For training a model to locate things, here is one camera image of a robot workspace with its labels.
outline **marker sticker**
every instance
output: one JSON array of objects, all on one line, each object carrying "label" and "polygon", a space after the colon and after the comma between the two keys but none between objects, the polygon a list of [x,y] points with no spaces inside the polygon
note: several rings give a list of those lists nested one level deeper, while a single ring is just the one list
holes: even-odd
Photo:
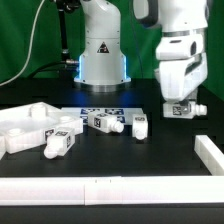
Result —
[{"label": "marker sticker", "polygon": [[93,112],[93,111],[96,111],[96,110],[99,110],[100,111],[100,109],[95,109],[95,108],[91,108],[91,109],[81,109],[81,114],[88,114],[88,113],[90,113],[90,112]]},{"label": "marker sticker", "polygon": [[111,115],[124,115],[123,109],[105,109],[105,113],[111,114]]},{"label": "marker sticker", "polygon": [[99,48],[99,50],[97,51],[97,53],[103,53],[103,54],[109,54],[109,50],[107,48],[107,45],[105,44],[105,42],[103,42]]},{"label": "marker sticker", "polygon": [[44,139],[47,141],[47,138],[50,137],[54,133],[55,129],[48,129],[44,131]]},{"label": "marker sticker", "polygon": [[136,117],[135,120],[136,121],[145,121],[145,118],[144,117]]},{"label": "marker sticker", "polygon": [[68,132],[66,131],[58,131],[55,135],[56,136],[66,136],[68,134]]},{"label": "marker sticker", "polygon": [[181,116],[182,115],[181,107],[173,107],[173,115]]},{"label": "marker sticker", "polygon": [[97,116],[98,116],[98,117],[107,117],[108,114],[104,114],[104,113],[102,113],[102,114],[97,114]]},{"label": "marker sticker", "polygon": [[97,128],[101,127],[101,120],[99,118],[94,118],[94,126]]}]

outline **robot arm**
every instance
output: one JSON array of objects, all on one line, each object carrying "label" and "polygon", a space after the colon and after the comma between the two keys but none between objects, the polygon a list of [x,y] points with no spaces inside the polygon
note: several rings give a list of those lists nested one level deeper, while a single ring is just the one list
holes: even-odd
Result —
[{"label": "robot arm", "polygon": [[163,37],[156,49],[164,116],[193,118],[207,108],[196,105],[197,87],[207,78],[205,35],[209,0],[134,0],[136,18],[145,27],[161,25]]},{"label": "robot arm", "polygon": [[85,17],[85,50],[79,57],[79,74],[75,86],[95,92],[116,91],[131,81],[127,76],[126,57],[120,50],[118,8],[106,0],[51,0],[57,4],[61,18],[63,59],[69,58],[65,18],[82,6]]}]

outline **black tabletop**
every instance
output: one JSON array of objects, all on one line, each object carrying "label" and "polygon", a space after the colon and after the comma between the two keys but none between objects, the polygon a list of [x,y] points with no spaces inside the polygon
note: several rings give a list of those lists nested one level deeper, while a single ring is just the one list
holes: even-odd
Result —
[{"label": "black tabletop", "polygon": [[[210,175],[194,152],[195,135],[208,135],[221,150],[224,149],[224,102],[204,87],[199,88],[198,103],[208,106],[208,115],[192,120],[163,118],[164,101],[155,80],[132,80],[129,89],[112,93],[81,91],[73,87],[72,80],[66,79],[21,79],[0,88],[0,109],[36,102],[45,102],[57,108],[142,108],[149,121],[148,138],[144,141],[132,138],[129,125],[121,134],[105,134],[85,126],[84,133],[76,136],[75,145],[63,158],[47,160],[43,155],[46,145],[13,155],[6,153],[0,161],[0,177]],[[208,215],[215,216],[216,220],[223,217],[222,207],[220,204],[2,207],[0,221],[1,213],[5,218],[16,211],[22,223],[28,223],[31,216],[36,218],[35,223],[61,223],[57,218],[59,213],[64,217],[61,221],[69,223],[72,220],[78,223],[90,223],[91,220],[94,223],[125,223],[127,220],[127,223],[138,220],[148,223],[146,221],[150,219],[157,221],[155,223],[192,223],[194,218],[197,223],[198,220],[210,223]],[[22,214],[26,212],[29,215],[24,218]],[[46,219],[39,216],[40,213],[46,213]],[[188,215],[189,219],[180,221],[182,216]]]}]

